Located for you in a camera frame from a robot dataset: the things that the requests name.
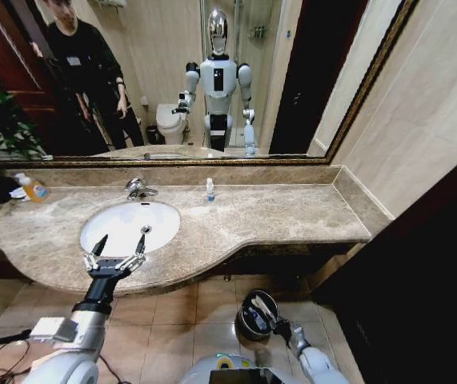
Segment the tile floor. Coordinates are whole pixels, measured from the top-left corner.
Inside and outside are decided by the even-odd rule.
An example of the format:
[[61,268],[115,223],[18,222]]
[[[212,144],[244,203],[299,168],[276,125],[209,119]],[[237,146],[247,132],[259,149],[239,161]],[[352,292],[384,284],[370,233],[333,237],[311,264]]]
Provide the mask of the tile floor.
[[[335,314],[308,299],[303,280],[284,282],[265,275],[234,276],[229,282],[219,276],[169,294],[117,298],[102,355],[122,379],[133,384],[176,383],[194,362],[216,352],[241,354],[307,382],[281,338],[249,342],[237,335],[234,320],[238,303],[253,288],[269,290],[281,314],[300,322],[309,341],[324,351],[351,383],[363,382]],[[39,285],[25,286],[0,317],[0,336],[32,327],[41,316],[67,316],[80,298]],[[23,342],[9,344],[0,352],[0,368],[12,366],[25,348]],[[24,370],[51,352],[49,345],[31,342],[28,355],[16,370]],[[98,366],[99,382],[115,384],[103,363]]]

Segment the mirror frame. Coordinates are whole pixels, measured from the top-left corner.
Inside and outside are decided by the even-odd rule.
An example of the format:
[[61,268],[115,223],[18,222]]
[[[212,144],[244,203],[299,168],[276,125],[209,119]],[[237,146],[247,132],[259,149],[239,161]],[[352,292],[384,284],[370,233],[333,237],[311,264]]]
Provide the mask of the mirror frame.
[[387,32],[371,64],[367,68],[363,80],[347,109],[343,120],[331,142],[326,155],[320,157],[308,157],[302,154],[271,155],[269,158],[184,158],[173,160],[145,160],[123,158],[92,158],[87,156],[56,156],[51,161],[2,161],[1,169],[32,169],[32,168],[115,168],[115,167],[160,167],[160,166],[317,166],[329,165],[339,150],[347,131],[351,128],[363,103],[367,99],[379,73],[383,69],[401,34],[407,24],[415,6],[419,0],[402,0],[395,12]]

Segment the chrome robot head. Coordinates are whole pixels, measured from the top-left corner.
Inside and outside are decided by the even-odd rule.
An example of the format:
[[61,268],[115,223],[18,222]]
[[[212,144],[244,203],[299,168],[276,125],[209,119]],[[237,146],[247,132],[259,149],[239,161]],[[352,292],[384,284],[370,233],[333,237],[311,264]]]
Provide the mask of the chrome robot head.
[[213,10],[209,16],[209,35],[212,53],[220,56],[225,53],[228,40],[228,21],[222,10]]

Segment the green plant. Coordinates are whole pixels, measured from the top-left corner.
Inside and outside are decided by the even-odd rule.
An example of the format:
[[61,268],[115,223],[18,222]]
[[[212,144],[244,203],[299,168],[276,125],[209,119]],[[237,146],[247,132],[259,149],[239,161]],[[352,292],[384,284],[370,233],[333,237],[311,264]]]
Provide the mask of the green plant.
[[33,133],[34,125],[26,121],[13,96],[0,92],[0,151],[19,154],[28,160],[45,155]]

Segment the white sink basin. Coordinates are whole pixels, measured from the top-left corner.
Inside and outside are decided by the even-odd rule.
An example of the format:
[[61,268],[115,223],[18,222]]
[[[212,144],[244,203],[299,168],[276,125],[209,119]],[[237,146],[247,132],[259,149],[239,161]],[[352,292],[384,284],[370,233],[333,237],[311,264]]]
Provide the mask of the white sink basin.
[[180,216],[175,208],[158,202],[128,202],[98,212],[81,232],[81,246],[91,252],[106,234],[103,257],[126,257],[135,252],[141,229],[150,226],[145,252],[165,246],[178,232]]

